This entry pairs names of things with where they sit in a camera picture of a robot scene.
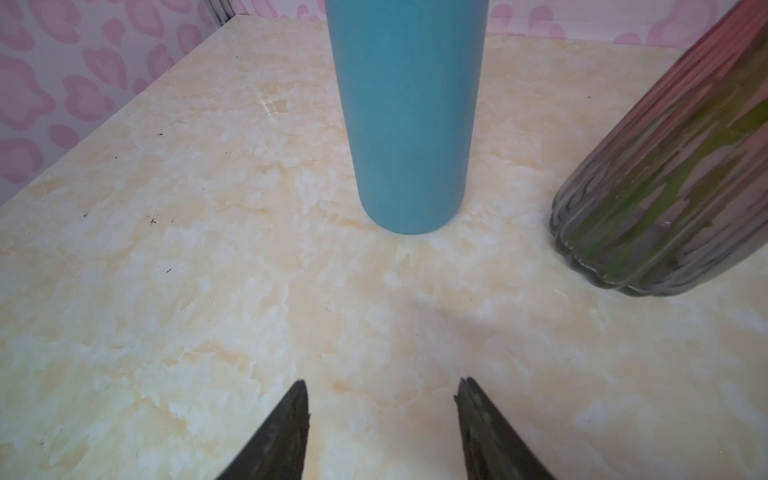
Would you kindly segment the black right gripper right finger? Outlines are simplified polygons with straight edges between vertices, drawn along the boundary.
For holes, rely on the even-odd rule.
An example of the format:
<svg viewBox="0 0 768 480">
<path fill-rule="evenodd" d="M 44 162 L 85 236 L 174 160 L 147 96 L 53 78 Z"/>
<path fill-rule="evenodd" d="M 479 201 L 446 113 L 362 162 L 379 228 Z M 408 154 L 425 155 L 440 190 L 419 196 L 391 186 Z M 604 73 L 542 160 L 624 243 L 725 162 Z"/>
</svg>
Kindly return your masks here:
<svg viewBox="0 0 768 480">
<path fill-rule="evenodd" d="M 472 377 L 454 400 L 469 480 L 555 480 Z"/>
</svg>

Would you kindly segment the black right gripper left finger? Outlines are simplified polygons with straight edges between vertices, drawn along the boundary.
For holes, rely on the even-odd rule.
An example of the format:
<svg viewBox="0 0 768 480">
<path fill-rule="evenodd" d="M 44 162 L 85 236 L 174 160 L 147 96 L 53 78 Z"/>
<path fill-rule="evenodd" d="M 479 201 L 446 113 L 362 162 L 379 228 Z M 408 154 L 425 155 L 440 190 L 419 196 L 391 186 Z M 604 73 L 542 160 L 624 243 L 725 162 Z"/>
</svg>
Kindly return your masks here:
<svg viewBox="0 0 768 480">
<path fill-rule="evenodd" d="M 310 428 L 304 380 L 287 390 L 218 480 L 300 480 Z"/>
</svg>

